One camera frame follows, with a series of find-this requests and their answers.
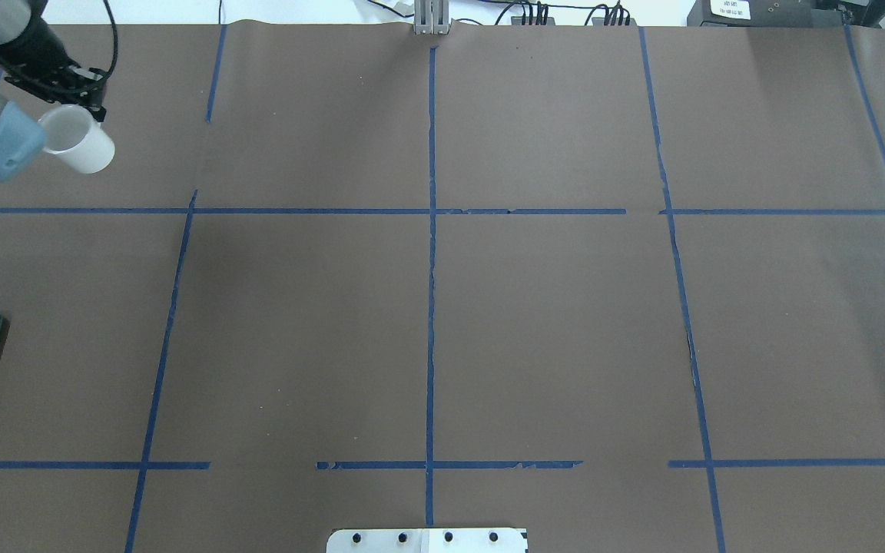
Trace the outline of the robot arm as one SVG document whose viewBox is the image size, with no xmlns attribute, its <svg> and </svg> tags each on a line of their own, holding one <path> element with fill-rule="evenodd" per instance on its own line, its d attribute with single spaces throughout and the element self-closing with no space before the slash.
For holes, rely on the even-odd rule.
<svg viewBox="0 0 885 553">
<path fill-rule="evenodd" d="M 45 20 L 45 1 L 0 1 L 0 69 L 3 78 L 50 104 L 34 118 L 0 92 L 0 183 L 25 171 L 46 153 L 78 173 L 104 171 L 116 147 L 103 130 L 103 104 L 119 59 L 119 32 L 109 2 L 111 57 L 107 68 L 84 66 Z"/>
</svg>

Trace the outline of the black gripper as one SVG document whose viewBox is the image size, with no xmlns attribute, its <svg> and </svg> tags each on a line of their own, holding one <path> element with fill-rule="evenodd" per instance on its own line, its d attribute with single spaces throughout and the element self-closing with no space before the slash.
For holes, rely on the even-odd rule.
<svg viewBox="0 0 885 553">
<path fill-rule="evenodd" d="M 46 41 L 17 41 L 12 48 L 12 66 L 25 77 L 48 84 L 56 97 L 78 96 L 78 105 L 91 112 L 94 121 L 105 122 L 103 105 L 109 72 L 103 69 L 75 70 L 63 45 Z"/>
</svg>

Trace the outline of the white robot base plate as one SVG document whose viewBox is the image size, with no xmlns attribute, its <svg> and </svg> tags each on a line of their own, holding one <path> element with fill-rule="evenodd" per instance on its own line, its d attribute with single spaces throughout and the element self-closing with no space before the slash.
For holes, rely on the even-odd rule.
<svg viewBox="0 0 885 553">
<path fill-rule="evenodd" d="M 326 552 L 528 552 L 527 531 L 519 528 L 340 529 Z"/>
</svg>

